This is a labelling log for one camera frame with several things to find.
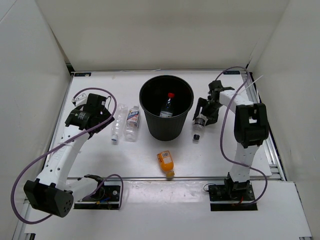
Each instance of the black trash bin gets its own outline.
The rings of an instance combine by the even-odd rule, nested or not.
[[[161,107],[168,99],[168,93],[174,94],[173,116],[160,117]],[[181,133],[194,102],[194,93],[183,79],[162,75],[151,78],[142,86],[139,100],[151,135],[161,141],[170,141]]]

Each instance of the white wall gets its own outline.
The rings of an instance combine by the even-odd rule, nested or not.
[[[20,171],[49,146],[70,75],[34,0],[0,3],[0,239],[11,240],[18,219],[10,205]],[[21,210],[23,184],[18,186]]]
[[[289,0],[37,0],[76,71],[254,67]]]
[[[320,1],[291,0],[254,75],[288,180],[320,239]]]

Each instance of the white cable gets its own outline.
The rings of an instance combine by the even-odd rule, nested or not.
[[[247,86],[245,89],[243,89],[241,92],[238,93],[238,95],[240,95],[242,92],[244,92],[245,90],[247,90],[248,88],[251,87],[252,84],[256,83],[260,78],[262,78],[263,75],[261,75],[260,77],[258,77],[256,80],[254,80],[249,86]]]

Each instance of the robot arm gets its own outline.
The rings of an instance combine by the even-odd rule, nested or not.
[[[235,94],[235,90],[220,92],[220,104],[228,106]],[[237,145],[234,161],[251,167],[259,146],[269,134],[266,106],[237,95],[231,103],[230,110],[235,114],[234,136]],[[229,175],[233,182],[246,183],[250,179],[249,172],[248,167],[233,164]]]
[[[194,114],[194,119],[199,113],[207,117],[206,125],[215,124],[219,108],[228,106],[232,100],[230,110],[235,114],[234,137],[237,141],[234,161],[245,165],[233,164],[224,181],[226,192],[234,199],[234,196],[243,196],[250,186],[248,167],[251,167],[259,146],[269,135],[267,110],[263,103],[253,103],[240,95],[232,99],[236,91],[232,87],[223,87],[219,80],[209,84],[208,94],[207,99],[199,98]]]
[[[79,101],[74,102],[76,108],[71,111],[65,121],[61,136],[61,144],[65,144],[65,146],[54,152],[36,180],[28,180],[23,188],[34,209],[62,218],[69,213],[74,202],[92,193],[100,183],[99,177],[86,175],[72,184],[67,184],[67,177],[83,144],[94,133],[100,132],[114,121],[112,118],[94,131],[85,133],[69,143],[64,143],[111,116],[105,108],[106,98],[104,96],[91,93],[87,98],[83,94],[77,100]]]

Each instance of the empty plastic bottle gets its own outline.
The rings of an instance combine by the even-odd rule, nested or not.
[[[125,104],[119,104],[114,114],[114,122],[111,130],[111,140],[117,142],[123,133],[128,116],[128,107]]]
[[[193,122],[192,127],[192,135],[194,141],[199,141],[199,139],[204,135],[205,133],[205,124],[206,120],[205,117],[200,114]]]
[[[139,105],[137,104],[129,110],[129,114],[127,115],[127,118],[126,118],[124,136],[127,141],[135,142],[137,140],[139,121],[140,121],[140,110],[139,110]]]
[[[171,92],[168,93],[168,98],[166,99],[165,103],[161,108],[160,117],[170,118],[174,115],[174,107],[172,105],[172,101],[174,97],[175,97],[174,93],[171,93]]]

